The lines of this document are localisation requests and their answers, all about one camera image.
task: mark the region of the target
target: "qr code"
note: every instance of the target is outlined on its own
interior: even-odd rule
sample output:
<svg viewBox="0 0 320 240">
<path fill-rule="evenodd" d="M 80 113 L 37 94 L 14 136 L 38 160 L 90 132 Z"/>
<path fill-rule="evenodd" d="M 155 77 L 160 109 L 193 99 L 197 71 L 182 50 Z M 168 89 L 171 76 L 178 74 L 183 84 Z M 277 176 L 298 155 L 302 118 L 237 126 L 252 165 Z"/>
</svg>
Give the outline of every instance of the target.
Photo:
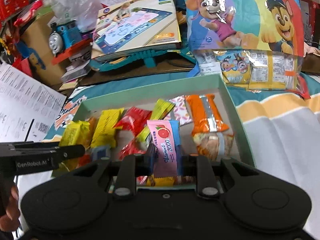
<svg viewBox="0 0 320 240">
<path fill-rule="evenodd" d="M 47 133 L 48 130 L 49 130 L 49 125 L 46 125 L 44 123 L 40 123 L 38 131 L 43 132 L 43 133 Z"/>
</svg>

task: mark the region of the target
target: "bed sheet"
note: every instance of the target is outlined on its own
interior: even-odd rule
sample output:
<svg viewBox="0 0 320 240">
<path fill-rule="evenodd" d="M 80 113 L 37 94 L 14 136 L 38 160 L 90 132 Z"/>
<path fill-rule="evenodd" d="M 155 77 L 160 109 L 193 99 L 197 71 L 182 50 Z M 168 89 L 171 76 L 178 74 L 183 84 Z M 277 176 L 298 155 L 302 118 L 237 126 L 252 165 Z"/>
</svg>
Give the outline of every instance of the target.
<svg viewBox="0 0 320 240">
<path fill-rule="evenodd" d="M 78 88 L 46 139 L 59 139 L 83 100 L 185 77 L 186 73 L 159 74 Z M 310 195 L 313 209 L 305 229 L 320 239 L 320 83 L 307 75 L 304 78 L 311 95 L 306 100 L 282 91 L 228 90 L 249 138 L 256 167 L 298 185 Z"/>
</svg>

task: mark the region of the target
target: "toy train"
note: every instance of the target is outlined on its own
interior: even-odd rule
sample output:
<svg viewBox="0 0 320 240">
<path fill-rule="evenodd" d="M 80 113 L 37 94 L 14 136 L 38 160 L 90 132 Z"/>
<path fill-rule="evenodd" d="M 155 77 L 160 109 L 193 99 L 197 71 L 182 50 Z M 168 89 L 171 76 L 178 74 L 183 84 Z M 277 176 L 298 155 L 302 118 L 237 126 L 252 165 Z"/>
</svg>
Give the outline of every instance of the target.
<svg viewBox="0 0 320 240">
<path fill-rule="evenodd" d="M 56 57 L 59 53 L 72 47 L 76 43 L 82 41 L 82 36 L 76 26 L 76 21 L 66 24 L 57 25 L 56 22 L 51 23 L 51 35 L 49 37 L 49 47 Z"/>
</svg>

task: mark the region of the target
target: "teal fabric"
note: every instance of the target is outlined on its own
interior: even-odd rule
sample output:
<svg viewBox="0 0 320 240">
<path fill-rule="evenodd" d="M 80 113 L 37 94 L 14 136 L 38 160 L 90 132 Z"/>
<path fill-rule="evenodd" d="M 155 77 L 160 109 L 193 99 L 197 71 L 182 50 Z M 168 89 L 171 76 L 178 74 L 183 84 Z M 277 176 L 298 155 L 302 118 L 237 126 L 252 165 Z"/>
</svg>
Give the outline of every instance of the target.
<svg viewBox="0 0 320 240">
<path fill-rule="evenodd" d="M 94 98 L 94 97 L 98 97 L 98 96 L 102 96 L 105 94 L 114 93 L 114 92 L 118 92 L 126 89 L 131 89 L 135 87 L 181 79 L 181 78 L 185 78 L 187 74 L 188 72 L 168 73 L 168 74 L 158 74 L 158 75 L 151 75 L 151 76 L 128 78 L 128 79 L 118 80 L 118 81 L 111 81 L 108 83 L 89 87 L 84 91 L 82 91 L 81 93 L 79 93 L 78 95 L 76 95 L 74 98 L 68 99 L 67 102 L 69 101 L 75 102 L 76 100 L 78 100 L 84 95 L 87 97 L 87 99 L 90 99 L 90 98 Z M 320 84 L 317 81 L 315 81 L 313 78 L 303 73 L 302 73 L 302 76 L 305 78 L 308 84 L 310 95 L 320 93 Z M 228 90 L 236 106 L 239 106 L 246 100 L 262 101 L 271 95 L 275 95 L 279 93 L 287 93 L 285 91 L 274 91 L 274 90 L 262 91 L 260 93 L 253 93 L 251 91 L 246 91 L 245 89 L 237 88 L 237 87 L 228 87 Z M 56 134 L 62 135 L 63 131 L 64 131 L 64 128 L 61 128 L 61 127 L 55 130 L 53 125 L 50 128 L 45 139 L 51 139 Z"/>
</svg>

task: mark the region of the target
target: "police hat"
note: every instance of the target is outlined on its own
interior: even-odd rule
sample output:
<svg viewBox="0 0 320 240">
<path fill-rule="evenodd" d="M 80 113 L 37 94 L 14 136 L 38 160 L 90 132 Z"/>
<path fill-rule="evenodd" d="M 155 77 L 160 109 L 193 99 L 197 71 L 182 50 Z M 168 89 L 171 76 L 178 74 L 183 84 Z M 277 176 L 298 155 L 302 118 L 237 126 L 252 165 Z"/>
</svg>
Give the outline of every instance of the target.
<svg viewBox="0 0 320 240">
<path fill-rule="evenodd" d="M 283 0 L 267 0 L 267 7 L 269 11 L 271 11 L 272 8 L 276 6 L 281 6 L 283 8 L 286 8 Z"/>
</svg>

